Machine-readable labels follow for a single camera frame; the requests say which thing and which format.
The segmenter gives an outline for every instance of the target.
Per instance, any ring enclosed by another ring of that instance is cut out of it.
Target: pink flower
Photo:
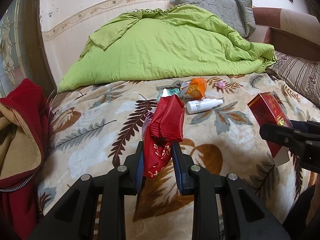
[[[226,87],[226,83],[224,81],[218,81],[217,88],[224,89]]]

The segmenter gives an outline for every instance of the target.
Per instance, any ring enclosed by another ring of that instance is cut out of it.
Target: metal screw
[[[200,169],[201,169],[201,167],[199,165],[192,165],[191,166],[192,171],[199,171]]]
[[[120,172],[124,172],[124,171],[127,170],[127,166],[125,166],[125,165],[120,165],[120,166],[117,168],[117,170],[120,171]]]
[[[231,180],[236,180],[236,179],[238,179],[238,176],[235,173],[229,173],[228,174],[228,178],[231,179]]]
[[[89,174],[83,174],[82,176],[81,176],[81,180],[82,181],[87,181],[87,180],[89,180],[90,179],[90,175]]]

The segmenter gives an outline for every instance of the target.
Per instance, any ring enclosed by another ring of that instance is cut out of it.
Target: orange package
[[[183,82],[180,87],[180,95],[184,98],[194,98],[200,100],[205,98],[207,82],[204,78],[193,78],[189,82]]]

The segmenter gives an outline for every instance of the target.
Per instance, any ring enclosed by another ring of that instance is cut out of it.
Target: red box
[[[248,103],[248,106],[260,126],[264,123],[271,123],[292,127],[290,120],[282,111],[281,106],[271,92],[258,94]],[[275,158],[282,146],[268,141],[267,144],[272,157]]]

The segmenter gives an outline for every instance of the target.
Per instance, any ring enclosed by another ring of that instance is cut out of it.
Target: white bottle
[[[189,114],[195,114],[195,113],[211,110],[212,108],[220,106],[222,104],[223,104],[222,99],[206,98],[202,100],[189,101],[187,103],[187,110]]]

